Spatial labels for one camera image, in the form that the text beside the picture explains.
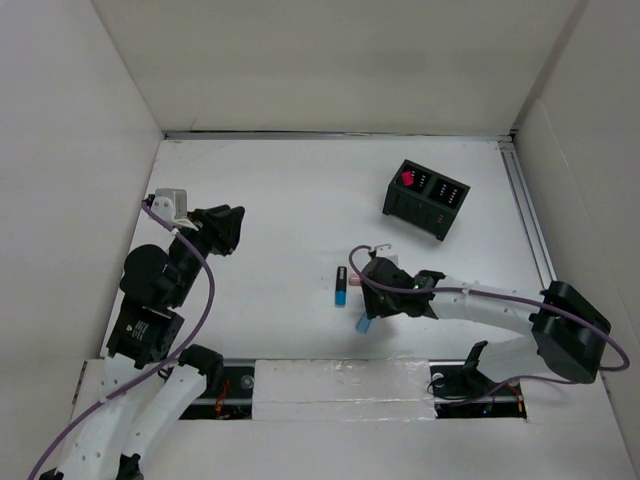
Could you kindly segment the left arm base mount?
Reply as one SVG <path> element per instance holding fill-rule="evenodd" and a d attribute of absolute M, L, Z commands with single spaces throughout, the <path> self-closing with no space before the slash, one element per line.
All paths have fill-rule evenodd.
<path fill-rule="evenodd" d="M 178 357 L 178 365 L 196 367 L 206 378 L 203 393 L 191 401 L 180 420 L 250 420 L 255 386 L 254 360 L 225 360 L 199 345 Z"/>

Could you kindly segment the blue cap black highlighter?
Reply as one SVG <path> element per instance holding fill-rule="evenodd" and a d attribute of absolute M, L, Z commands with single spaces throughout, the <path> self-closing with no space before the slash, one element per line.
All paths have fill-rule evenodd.
<path fill-rule="evenodd" d="M 344 307 L 347 299 L 348 270 L 346 266 L 338 266 L 336 269 L 334 305 Z"/>

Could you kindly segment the blue translucent correction tape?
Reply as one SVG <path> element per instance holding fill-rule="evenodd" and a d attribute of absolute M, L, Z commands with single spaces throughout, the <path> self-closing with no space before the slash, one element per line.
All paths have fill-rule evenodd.
<path fill-rule="evenodd" d="M 356 323 L 356 331 L 359 334 L 366 334 L 370 329 L 371 323 L 372 320 L 367 315 L 362 316 Z"/>

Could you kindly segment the pink cap black highlighter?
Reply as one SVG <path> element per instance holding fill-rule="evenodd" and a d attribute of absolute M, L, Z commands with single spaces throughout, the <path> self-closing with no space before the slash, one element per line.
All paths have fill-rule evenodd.
<path fill-rule="evenodd" d="M 405 187 L 410 187 L 414 184 L 414 174 L 411 171 L 404 171 L 401 174 L 401 179 Z"/>

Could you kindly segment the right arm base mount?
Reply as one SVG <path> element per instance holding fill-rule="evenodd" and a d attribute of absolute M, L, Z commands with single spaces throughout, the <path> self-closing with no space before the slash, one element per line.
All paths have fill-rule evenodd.
<path fill-rule="evenodd" d="M 427 392 L 434 399 L 437 419 L 526 418 L 519 386 L 494 390 L 497 383 L 477 370 L 480 354 L 487 345 L 487 341 L 476 343 L 463 362 L 429 365 Z"/>

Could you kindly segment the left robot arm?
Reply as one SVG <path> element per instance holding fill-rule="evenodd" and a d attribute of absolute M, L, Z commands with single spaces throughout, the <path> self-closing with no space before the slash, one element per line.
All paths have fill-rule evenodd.
<path fill-rule="evenodd" d="M 43 452 L 32 479 L 142 479 L 192 402 L 227 388 L 222 355 L 193 342 L 213 306 L 214 289 L 180 345 L 174 341 L 184 319 L 177 310 L 199 274 L 214 286 L 207 258 L 236 250 L 245 210 L 220 205 L 162 213 L 168 200 L 152 195 L 141 204 L 174 239 L 168 249 L 145 244 L 125 259 L 119 285 L 124 297 L 107 342 L 98 398 Z"/>

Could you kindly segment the pink translucent correction tape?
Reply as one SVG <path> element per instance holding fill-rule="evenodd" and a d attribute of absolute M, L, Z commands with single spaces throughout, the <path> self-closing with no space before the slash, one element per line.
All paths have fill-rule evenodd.
<path fill-rule="evenodd" d="M 356 274 L 352 274 L 349 277 L 348 284 L 353 287 L 359 287 L 361 285 L 361 278 Z"/>

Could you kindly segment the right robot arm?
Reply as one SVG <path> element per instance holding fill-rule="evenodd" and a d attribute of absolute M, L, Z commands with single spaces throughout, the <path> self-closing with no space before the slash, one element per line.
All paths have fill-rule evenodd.
<path fill-rule="evenodd" d="M 466 321 L 512 333 L 509 340 L 471 344 L 455 378 L 473 393 L 528 377 L 591 384 L 601 369 L 611 325 L 569 284 L 554 281 L 520 296 L 438 271 L 410 275 L 376 255 L 357 274 L 370 319 Z"/>

